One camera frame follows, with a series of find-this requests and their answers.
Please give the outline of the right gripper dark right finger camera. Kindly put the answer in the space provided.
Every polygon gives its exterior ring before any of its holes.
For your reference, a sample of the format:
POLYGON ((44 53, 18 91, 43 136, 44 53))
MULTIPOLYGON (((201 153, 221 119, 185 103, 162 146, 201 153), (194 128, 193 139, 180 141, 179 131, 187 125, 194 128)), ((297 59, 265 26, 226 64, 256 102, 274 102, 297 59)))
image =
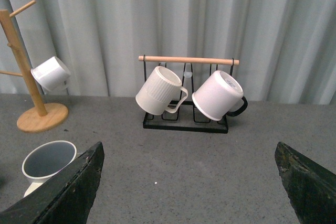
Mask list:
POLYGON ((300 223, 335 223, 335 174, 278 142, 275 162, 300 223))

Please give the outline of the right gripper dark left finger camera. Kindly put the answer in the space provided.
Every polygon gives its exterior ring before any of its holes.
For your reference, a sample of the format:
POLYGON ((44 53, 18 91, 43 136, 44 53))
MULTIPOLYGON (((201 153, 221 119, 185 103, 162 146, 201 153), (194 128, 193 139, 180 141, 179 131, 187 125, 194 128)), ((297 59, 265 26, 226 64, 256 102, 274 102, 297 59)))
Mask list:
POLYGON ((1 212, 1 223, 86 223, 104 162, 101 142, 1 212))

